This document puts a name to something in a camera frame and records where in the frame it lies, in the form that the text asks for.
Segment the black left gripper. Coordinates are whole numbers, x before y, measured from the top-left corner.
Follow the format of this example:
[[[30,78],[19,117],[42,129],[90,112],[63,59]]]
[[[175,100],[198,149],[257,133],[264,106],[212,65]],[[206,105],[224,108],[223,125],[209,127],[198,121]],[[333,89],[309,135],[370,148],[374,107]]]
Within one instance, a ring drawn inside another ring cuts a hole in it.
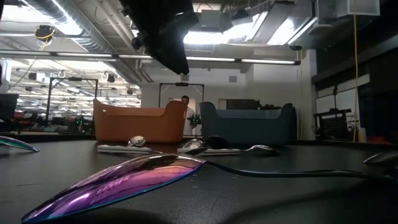
[[[192,0],[119,0],[138,34],[131,40],[135,49],[147,54],[177,75],[188,75],[183,39],[199,22]]]

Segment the silver spoon teal patterned handle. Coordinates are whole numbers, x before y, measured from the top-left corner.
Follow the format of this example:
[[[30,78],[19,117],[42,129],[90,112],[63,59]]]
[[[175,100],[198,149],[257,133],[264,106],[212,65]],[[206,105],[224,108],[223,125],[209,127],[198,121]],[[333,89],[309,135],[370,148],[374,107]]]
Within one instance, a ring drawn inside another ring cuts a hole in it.
[[[177,152],[182,154],[188,154],[191,156],[221,156],[221,155],[232,155],[232,154],[242,154],[247,152],[260,152],[268,156],[279,156],[280,152],[264,145],[255,145],[248,149],[210,149],[207,147],[198,147],[195,149],[190,148],[178,148]]]

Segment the iridescent rainbow spoon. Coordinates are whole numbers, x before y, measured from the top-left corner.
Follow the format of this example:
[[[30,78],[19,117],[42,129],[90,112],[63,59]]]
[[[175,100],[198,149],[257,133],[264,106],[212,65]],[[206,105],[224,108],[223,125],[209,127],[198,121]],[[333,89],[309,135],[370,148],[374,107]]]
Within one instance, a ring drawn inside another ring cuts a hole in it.
[[[363,161],[370,174],[398,181],[398,152],[380,152]]]
[[[36,147],[34,147],[24,141],[10,138],[7,136],[0,136],[0,144],[10,146],[10,147],[19,148],[19,149],[24,149],[24,150],[31,151],[31,152],[40,152]]]
[[[234,169],[188,154],[149,155],[108,167],[69,186],[24,215],[21,221],[39,223],[106,207],[182,180],[205,164],[232,174],[257,178],[369,178],[367,174],[348,170],[257,172]]]

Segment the grey ceiling unit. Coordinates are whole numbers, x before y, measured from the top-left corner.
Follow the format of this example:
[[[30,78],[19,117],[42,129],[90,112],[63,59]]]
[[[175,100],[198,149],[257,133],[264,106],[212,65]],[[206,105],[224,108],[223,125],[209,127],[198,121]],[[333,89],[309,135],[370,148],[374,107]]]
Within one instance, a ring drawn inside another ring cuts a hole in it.
[[[220,30],[222,25],[222,13],[220,11],[202,10],[200,26],[204,30]]]

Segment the person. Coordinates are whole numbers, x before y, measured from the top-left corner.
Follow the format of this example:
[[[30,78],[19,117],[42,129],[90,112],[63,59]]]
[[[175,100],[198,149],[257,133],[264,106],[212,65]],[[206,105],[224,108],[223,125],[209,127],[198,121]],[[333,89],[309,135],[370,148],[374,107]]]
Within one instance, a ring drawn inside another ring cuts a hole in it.
[[[185,120],[185,124],[184,124],[184,130],[183,130],[183,134],[185,136],[191,136],[193,134],[193,130],[196,128],[196,124],[191,123],[191,121],[189,120],[189,118],[191,118],[193,115],[196,115],[195,111],[193,109],[191,109],[188,104],[190,102],[190,99],[187,95],[183,95],[181,97],[181,101],[183,103],[186,104],[187,106],[187,112],[186,112],[186,120]]]

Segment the large orange plastic bin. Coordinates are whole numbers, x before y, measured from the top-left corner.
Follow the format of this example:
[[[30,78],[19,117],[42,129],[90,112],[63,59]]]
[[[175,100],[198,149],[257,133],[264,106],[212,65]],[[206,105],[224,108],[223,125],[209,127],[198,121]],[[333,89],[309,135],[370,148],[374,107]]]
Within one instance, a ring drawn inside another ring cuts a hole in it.
[[[127,108],[94,100],[95,137],[99,142],[127,142],[134,136],[148,143],[180,142],[186,112],[181,101],[170,101],[165,108]]]

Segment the long linear ceiling light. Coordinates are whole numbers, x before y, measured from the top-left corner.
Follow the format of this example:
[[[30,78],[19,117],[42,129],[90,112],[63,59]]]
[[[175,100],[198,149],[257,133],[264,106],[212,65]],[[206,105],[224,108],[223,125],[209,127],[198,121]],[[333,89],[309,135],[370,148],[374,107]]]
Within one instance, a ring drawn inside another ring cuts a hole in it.
[[[138,59],[154,60],[149,55],[136,54],[90,54],[90,53],[72,53],[72,52],[45,52],[45,51],[26,51],[26,50],[0,50],[0,55],[16,58],[77,58],[82,60],[102,60],[115,61],[116,59]],[[298,60],[276,60],[276,59],[258,59],[258,58],[223,58],[223,57],[186,57],[188,61],[198,62],[225,62],[225,63],[249,63],[249,64],[268,64],[268,65],[300,65]]]

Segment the large grey-blue plastic bin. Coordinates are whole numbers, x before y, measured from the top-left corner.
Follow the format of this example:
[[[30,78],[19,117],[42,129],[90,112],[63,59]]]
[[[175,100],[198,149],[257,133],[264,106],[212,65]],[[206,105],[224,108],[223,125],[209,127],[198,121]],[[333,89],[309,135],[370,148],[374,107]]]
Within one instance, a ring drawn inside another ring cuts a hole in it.
[[[203,139],[220,136],[235,146],[284,146],[297,138],[291,103],[277,110],[219,110],[211,102],[202,102],[200,116]]]

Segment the black monitor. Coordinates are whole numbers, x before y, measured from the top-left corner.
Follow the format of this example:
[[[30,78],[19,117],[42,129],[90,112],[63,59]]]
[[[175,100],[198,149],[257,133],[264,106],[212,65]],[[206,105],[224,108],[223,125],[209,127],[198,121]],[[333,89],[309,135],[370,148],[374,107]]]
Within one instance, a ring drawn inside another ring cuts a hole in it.
[[[0,94],[0,120],[10,122],[14,116],[19,94]]]

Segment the black equipment rack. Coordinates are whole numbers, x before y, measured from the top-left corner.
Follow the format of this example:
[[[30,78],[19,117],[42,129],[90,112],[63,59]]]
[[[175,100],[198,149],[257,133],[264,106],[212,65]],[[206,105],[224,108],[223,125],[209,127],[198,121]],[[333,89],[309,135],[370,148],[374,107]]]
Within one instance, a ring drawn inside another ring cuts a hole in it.
[[[359,128],[355,125],[356,120],[347,119],[351,109],[339,110],[332,108],[327,112],[316,113],[315,119],[315,139],[317,141],[354,141],[358,142]]]

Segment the black gantry frame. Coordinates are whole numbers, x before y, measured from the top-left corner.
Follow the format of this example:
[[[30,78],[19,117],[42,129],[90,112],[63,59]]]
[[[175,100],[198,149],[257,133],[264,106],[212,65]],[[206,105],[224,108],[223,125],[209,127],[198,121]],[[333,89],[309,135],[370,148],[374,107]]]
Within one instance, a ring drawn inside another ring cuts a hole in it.
[[[58,83],[56,83],[55,85],[52,85],[52,82],[54,80],[58,80]],[[48,123],[49,123],[50,102],[51,102],[52,90],[64,80],[68,80],[70,82],[82,82],[82,81],[95,82],[95,87],[94,87],[95,93],[94,93],[93,97],[94,97],[94,99],[97,99],[98,83],[99,83],[98,79],[82,78],[82,77],[68,77],[68,78],[51,77],[50,81],[49,81],[49,89],[48,89],[48,94],[47,94],[47,109],[46,109],[46,114],[45,114],[45,127],[47,127]]]
[[[178,87],[187,87],[187,86],[200,86],[202,87],[202,91],[200,91],[201,94],[201,101],[205,101],[205,85],[204,84],[198,84],[198,83],[188,83],[188,82],[176,82],[176,83],[159,83],[159,92],[158,92],[158,102],[157,106],[160,108],[161,106],[161,94],[162,94],[162,86],[167,85],[167,86],[178,86]]]

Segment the silver ventilation duct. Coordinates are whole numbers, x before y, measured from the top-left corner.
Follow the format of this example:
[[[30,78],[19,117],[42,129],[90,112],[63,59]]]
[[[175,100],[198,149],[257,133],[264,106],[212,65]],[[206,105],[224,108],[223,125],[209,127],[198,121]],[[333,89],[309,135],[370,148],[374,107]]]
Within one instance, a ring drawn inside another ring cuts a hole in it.
[[[74,37],[80,47],[91,54],[115,54],[116,50],[81,12],[72,0],[21,0],[43,15],[66,35]]]

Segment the dark wall screen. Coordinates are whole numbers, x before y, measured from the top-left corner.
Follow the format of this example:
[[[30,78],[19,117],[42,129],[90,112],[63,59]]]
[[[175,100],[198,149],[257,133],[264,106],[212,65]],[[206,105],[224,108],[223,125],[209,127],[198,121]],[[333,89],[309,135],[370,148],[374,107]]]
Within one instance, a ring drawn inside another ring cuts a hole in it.
[[[260,107],[259,100],[252,99],[227,99],[227,110],[257,110]]]

